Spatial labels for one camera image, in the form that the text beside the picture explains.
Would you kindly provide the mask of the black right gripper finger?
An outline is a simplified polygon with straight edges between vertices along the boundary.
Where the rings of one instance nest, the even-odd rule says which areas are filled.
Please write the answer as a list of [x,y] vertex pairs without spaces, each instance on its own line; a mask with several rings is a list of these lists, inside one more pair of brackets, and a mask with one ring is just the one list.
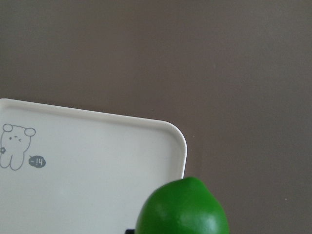
[[127,229],[125,234],[135,234],[135,229]]

